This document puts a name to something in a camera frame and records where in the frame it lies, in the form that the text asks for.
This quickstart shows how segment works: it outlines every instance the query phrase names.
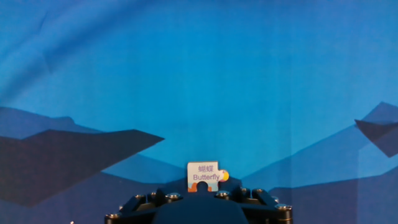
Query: puzzle piece card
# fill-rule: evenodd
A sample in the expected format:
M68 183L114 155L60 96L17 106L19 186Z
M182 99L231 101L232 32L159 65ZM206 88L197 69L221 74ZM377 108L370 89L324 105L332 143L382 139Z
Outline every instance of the puzzle piece card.
M188 163L188 192L197 192L199 182L205 182L209 192L218 191L218 182L225 182L229 178L226 170L218 170L218 162L190 162Z

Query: screw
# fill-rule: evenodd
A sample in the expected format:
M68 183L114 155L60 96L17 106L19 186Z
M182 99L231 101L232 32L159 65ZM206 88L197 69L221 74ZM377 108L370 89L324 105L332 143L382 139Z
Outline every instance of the screw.
M181 197L181 195L179 193L171 193L171 194L166 195L166 197L171 200L177 200Z
M276 201L276 203L279 203L279 198L272 196L272 198Z
M140 198L145 197L145 195L136 195L135 197L136 197L136 199L140 199Z
M120 213L116 213L116 214L109 214L109 215L106 215L107 217L110 217L110 218L119 218L119 216L120 216Z
M216 193L217 197L227 197L229 196L229 192L226 190L220 190L219 192Z
M291 210L292 206L291 205L285 205L285 204L277 204L277 205L275 205L275 208L280 210L280 211L287 211L287 210Z

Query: yellow circle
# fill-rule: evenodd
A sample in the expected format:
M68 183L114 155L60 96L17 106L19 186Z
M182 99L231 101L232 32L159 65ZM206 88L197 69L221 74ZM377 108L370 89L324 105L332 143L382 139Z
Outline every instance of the yellow circle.
M226 172L226 171L224 171L224 177L223 177L223 180L228 180L228 178L229 178L229 173L228 173L228 172Z

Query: chinese characters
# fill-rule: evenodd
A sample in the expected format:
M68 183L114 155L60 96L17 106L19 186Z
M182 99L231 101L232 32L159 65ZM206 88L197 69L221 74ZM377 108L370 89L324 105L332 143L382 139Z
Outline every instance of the chinese characters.
M199 166L199 172L213 172L213 166Z

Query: black plastic part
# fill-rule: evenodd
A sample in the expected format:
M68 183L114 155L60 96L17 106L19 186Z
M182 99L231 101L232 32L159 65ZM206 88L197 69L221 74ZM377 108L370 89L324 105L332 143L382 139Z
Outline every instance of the black plastic part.
M236 186L227 197L209 192L167 198L171 193L176 191L158 189L155 194L132 197L118 215L105 216L105 224L293 224L291 207L277 209L278 203L265 190Z

